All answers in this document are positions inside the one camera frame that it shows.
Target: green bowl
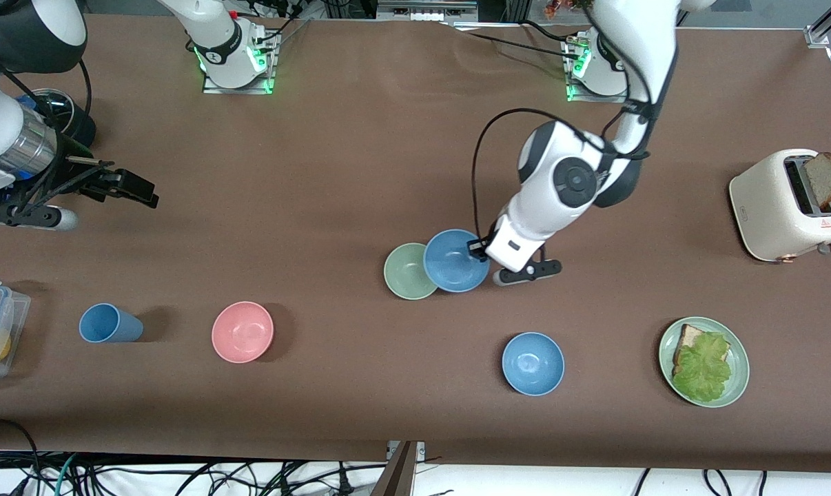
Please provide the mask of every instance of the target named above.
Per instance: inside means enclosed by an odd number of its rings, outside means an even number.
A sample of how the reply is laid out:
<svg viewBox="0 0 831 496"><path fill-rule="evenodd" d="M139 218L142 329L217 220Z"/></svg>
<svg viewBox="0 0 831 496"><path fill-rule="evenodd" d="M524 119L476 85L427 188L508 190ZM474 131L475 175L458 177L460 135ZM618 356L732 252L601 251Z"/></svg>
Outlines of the green bowl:
<svg viewBox="0 0 831 496"><path fill-rule="evenodd" d="M424 270L424 248L421 242L408 242L395 248L384 261L384 283L403 299L428 298L437 290Z"/></svg>
<svg viewBox="0 0 831 496"><path fill-rule="evenodd" d="M699 400L690 399L683 395L673 385L673 356L676 354L676 348L679 344L679 337L682 335L682 326L684 324L691 324L692 326L708 333L722 333L725 341L730 343L731 349L728 352L728 366L731 367L731 377L725 381L725 390L721 394L721 398L711 401L702 402ZM673 391L682 396L686 401L692 402L695 405L706 408L721 408L736 402L743 392L746 391L746 385L749 383L749 359L746 357L746 350L743 348L743 343L740 339L731 332L724 324L718 323L712 318L706 317L686 317L680 318L671 326L667 327L664 336L661 337L661 346L658 349L657 357L661 361L661 373L664 374L664 379L670 384Z"/></svg>

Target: white toaster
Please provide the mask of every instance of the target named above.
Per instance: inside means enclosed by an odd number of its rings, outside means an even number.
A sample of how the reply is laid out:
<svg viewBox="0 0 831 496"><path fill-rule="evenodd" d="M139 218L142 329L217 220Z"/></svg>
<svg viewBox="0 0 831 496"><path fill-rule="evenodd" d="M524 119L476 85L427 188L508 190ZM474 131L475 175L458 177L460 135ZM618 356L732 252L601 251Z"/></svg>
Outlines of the white toaster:
<svg viewBox="0 0 831 496"><path fill-rule="evenodd" d="M831 202L820 208L804 163L817 156L783 150L749 167L728 186L746 250L765 262L791 261L806 252L831 252Z"/></svg>

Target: white robotic arm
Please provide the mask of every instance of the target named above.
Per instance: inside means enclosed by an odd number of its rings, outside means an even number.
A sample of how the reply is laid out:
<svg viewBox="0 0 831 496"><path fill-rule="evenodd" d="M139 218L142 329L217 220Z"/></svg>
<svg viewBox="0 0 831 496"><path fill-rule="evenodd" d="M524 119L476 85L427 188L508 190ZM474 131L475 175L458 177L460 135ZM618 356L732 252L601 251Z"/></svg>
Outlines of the white robotic arm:
<svg viewBox="0 0 831 496"><path fill-rule="evenodd" d="M265 41L276 34L266 37L263 26L237 19L219 0L158 1L183 23L217 87L243 87L267 70ZM66 72L81 60L87 38L76 0L0 0L0 75ZM72 229L71 211L45 205L67 192L97 201L121 196L155 208L151 183L124 169L104 170L111 163L94 160L43 115L50 114L40 115L0 91L0 223Z"/></svg>
<svg viewBox="0 0 831 496"><path fill-rule="evenodd" d="M711 3L684 0L681 6ZM552 276L558 263L554 271L532 262L547 239L591 205L610 207L633 192L676 63L679 7L679 0L595 0L588 16L627 74L629 98L617 136L606 141L560 120L532 132L517 164L522 188L490 235L469 246L473 255L488 255L504 267L495 275L496 283Z"/></svg>
<svg viewBox="0 0 831 496"><path fill-rule="evenodd" d="M219 0L157 1L183 23L205 74L219 87L242 87L267 70L263 26L233 19Z"/></svg>

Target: plate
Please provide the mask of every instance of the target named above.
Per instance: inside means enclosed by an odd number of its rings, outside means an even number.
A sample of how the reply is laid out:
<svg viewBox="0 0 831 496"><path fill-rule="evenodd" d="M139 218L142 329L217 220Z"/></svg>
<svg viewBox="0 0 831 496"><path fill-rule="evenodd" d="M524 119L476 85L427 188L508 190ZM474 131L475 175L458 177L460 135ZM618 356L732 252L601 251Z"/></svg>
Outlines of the plate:
<svg viewBox="0 0 831 496"><path fill-rule="evenodd" d="M728 366L731 367L731 377L725 381L725 391L721 394L721 398L711 401L702 402L699 400L690 399L688 396L680 393L676 386L673 385L673 356L676 354L676 348L679 344L679 339L682 336L682 326L684 324L691 324L692 326L708 333L722 333L725 341L730 343L731 349L728 352ZM740 339L731 332L724 324L706 317L686 317L680 318L671 326L667 327L664 336L661 337L661 346L657 352L658 360L661 362L661 373L664 374L664 379L667 384L670 384L673 391L687 402L692 402L695 405L706 408L721 408L736 402L737 399L746 391L746 385L749 383L749 358L746 357L746 349L743 348L743 343Z"/></svg>

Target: brown table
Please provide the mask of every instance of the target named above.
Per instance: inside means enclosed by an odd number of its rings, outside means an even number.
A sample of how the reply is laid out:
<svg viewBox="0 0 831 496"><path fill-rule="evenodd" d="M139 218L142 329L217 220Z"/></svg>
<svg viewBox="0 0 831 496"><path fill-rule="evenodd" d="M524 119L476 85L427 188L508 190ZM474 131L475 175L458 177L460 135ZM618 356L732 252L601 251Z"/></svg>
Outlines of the brown table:
<svg viewBox="0 0 831 496"><path fill-rule="evenodd" d="M0 279L32 296L0 417L40 448L381 459L413 439L444 462L831 471L831 257L751 260L726 195L774 151L831 151L831 65L800 32L681 31L642 183L548 243L560 276L407 302L385 288L384 257L473 228L470 157L490 117L540 107L598 131L617 106L567 103L553 56L435 23L311 23L264 97L201 94L173 18L88 25L94 151L154 181L161 204L64 198L76 231L0 227ZM82 97L76 72L28 81ZM484 229L540 123L489 133ZM276 322L252 364L210 344L239 300ZM79 316L100 301L141 317L144 342L83 342ZM659 373L661 332L695 314L749 352L728 408L689 405ZM531 330L566 354L541 398L500 371L504 343ZM0 446L24 448L2 430Z"/></svg>

